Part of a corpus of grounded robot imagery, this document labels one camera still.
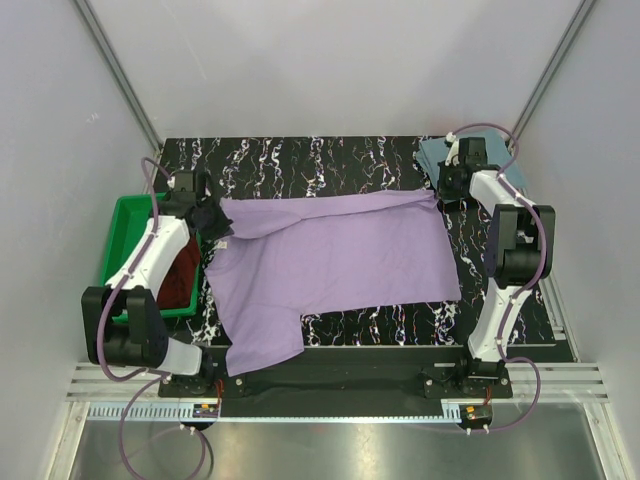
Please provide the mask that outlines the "purple t shirt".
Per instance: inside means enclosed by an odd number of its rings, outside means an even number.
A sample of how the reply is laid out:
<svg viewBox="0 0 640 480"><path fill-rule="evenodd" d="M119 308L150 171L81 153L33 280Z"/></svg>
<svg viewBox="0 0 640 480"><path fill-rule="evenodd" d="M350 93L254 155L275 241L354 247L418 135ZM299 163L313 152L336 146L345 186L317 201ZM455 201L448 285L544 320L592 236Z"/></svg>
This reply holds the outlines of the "purple t shirt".
<svg viewBox="0 0 640 480"><path fill-rule="evenodd" d="M231 341L231 376L302 353L306 315L461 298L428 190L224 199L221 207L233 232L205 274Z"/></svg>

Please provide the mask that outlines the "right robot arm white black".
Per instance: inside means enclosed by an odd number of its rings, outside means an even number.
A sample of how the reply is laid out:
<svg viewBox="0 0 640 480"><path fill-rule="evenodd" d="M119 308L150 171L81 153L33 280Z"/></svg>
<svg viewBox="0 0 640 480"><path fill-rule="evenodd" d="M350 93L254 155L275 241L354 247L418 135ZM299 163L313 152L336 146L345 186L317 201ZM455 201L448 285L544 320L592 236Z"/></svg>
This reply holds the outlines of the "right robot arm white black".
<svg viewBox="0 0 640 480"><path fill-rule="evenodd" d="M473 198L491 216L484 253L487 293L453 374L457 390L472 397L500 380L520 310L550 273L556 214L553 207L537 205L520 193L504 167L488 162L484 138L449 133L445 144L449 151L438 163L440 199Z"/></svg>

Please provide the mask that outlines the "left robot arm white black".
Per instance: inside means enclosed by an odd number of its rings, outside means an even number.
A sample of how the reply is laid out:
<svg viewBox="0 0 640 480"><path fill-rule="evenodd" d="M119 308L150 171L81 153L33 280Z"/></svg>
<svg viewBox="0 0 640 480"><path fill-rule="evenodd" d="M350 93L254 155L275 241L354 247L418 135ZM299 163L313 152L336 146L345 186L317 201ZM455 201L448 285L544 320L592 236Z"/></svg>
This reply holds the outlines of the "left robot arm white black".
<svg viewBox="0 0 640 480"><path fill-rule="evenodd" d="M231 224L205 172L178 171L162 199L151 196L150 218L123 266L81 297L88 357L107 378L124 382L149 372L181 376L181 384L196 396L214 388L211 361L202 348L169 336L157 296L191 240L219 240L232 232Z"/></svg>

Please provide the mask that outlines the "folded blue-grey t shirt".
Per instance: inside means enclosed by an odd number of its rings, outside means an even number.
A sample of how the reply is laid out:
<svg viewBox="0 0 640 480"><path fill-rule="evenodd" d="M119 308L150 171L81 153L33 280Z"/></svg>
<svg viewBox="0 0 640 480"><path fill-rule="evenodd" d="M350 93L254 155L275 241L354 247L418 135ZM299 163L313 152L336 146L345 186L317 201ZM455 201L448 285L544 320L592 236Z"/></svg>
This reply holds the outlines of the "folded blue-grey t shirt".
<svg viewBox="0 0 640 480"><path fill-rule="evenodd" d="M459 138L482 137L485 139L488 162L502 167L511 158L506 146L504 135L494 129L480 129L457 134ZM435 185L439 178L439 163L444 161L449 153L450 147L446 144L445 137L429 138L419 142L419 152L416 159L422 170L428 175L432 185ZM526 187L524 176L518 165L513 163L506 169L508 181L518 190Z"/></svg>

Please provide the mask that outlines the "green plastic bin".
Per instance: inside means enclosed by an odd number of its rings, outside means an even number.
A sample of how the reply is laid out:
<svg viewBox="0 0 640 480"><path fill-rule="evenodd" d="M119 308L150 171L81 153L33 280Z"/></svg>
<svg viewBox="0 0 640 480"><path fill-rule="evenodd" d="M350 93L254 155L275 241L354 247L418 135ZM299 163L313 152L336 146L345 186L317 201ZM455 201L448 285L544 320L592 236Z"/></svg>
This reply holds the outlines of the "green plastic bin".
<svg viewBox="0 0 640 480"><path fill-rule="evenodd" d="M130 290L142 286L152 292L157 302L162 282L181 249L193 237L197 238L201 247L200 236L191 233L186 223L162 214L157 220L158 228L153 232L154 221L150 196L125 196L117 200L103 261L101 282L104 285L116 285L120 277L128 272L136 255L142 253L140 263L124 288ZM163 318L190 317L196 313L201 276L200 260L190 305L173 310L159 308Z"/></svg>

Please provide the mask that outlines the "dark red t shirt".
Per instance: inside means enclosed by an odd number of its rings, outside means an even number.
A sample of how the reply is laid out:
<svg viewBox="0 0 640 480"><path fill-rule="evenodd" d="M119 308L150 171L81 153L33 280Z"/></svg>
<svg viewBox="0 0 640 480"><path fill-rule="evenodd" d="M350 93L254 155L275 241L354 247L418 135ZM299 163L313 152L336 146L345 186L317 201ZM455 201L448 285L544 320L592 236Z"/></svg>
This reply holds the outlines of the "dark red t shirt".
<svg viewBox="0 0 640 480"><path fill-rule="evenodd" d="M200 247L197 238L193 237L178 253L162 282L157 297L161 310L182 309L190 305L200 260Z"/></svg>

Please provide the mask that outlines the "left aluminium frame post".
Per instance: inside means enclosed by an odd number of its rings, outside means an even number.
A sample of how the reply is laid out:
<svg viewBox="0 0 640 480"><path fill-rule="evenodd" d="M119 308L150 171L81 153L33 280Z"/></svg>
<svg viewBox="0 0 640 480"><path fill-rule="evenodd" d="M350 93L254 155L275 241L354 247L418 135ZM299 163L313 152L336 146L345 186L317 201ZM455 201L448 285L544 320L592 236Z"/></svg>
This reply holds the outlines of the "left aluminium frame post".
<svg viewBox="0 0 640 480"><path fill-rule="evenodd" d="M86 28L92 42L114 80L118 90L130 113L132 114L138 127L141 129L147 142L150 144L154 152L161 150L163 140L157 133L149 115L146 113L133 85L131 84L124 67L122 66L115 48L113 47L105 28L102 26L97 13L95 12L90 1L87 0L71 0L71 5Z"/></svg>

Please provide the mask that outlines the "aluminium frame post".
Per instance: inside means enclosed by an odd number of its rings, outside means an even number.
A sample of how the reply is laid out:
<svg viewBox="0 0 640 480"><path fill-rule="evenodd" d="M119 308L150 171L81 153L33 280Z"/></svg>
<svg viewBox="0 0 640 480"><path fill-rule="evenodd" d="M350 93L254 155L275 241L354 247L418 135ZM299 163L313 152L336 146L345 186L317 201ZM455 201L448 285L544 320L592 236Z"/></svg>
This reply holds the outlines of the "aluminium frame post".
<svg viewBox="0 0 640 480"><path fill-rule="evenodd" d="M71 0L71 5L86 28L92 42L114 80L118 90L130 113L132 114L138 127L141 129L147 142L150 144L154 152L161 150L163 140L157 133L149 115L146 113L133 85L131 84L124 67L122 66L115 48L113 47L105 28L102 26L97 13L95 12L90 1L87 0Z"/></svg>
<svg viewBox="0 0 640 480"><path fill-rule="evenodd" d="M581 0L578 3L511 130L516 140L519 140L523 135L537 107L598 4L598 0Z"/></svg>

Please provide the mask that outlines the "right aluminium frame post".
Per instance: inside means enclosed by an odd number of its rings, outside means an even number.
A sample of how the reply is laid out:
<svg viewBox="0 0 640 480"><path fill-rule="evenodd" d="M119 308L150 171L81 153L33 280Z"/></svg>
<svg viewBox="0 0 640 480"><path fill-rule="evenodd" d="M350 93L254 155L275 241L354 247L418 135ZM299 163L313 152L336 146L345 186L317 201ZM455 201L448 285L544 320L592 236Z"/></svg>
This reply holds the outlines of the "right aluminium frame post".
<svg viewBox="0 0 640 480"><path fill-rule="evenodd" d="M523 135L537 107L598 4L598 0L581 0L578 3L511 130L516 140L519 140Z"/></svg>

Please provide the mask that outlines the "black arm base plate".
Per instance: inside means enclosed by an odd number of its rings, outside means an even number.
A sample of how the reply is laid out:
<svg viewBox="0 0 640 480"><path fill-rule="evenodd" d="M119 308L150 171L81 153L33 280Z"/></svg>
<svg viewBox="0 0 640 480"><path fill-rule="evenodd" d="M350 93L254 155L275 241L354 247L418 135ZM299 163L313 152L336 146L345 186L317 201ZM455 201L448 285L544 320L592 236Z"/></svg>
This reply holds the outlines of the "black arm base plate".
<svg viewBox="0 0 640 480"><path fill-rule="evenodd" d="M228 374L225 348L207 352L214 360L211 382L172 380L160 387L160 396L247 405L284 403L286 409L333 405L365 413L417 413L442 400L512 395L506 366L497 382L462 379L465 347L459 345L307 347L290 360L239 376Z"/></svg>

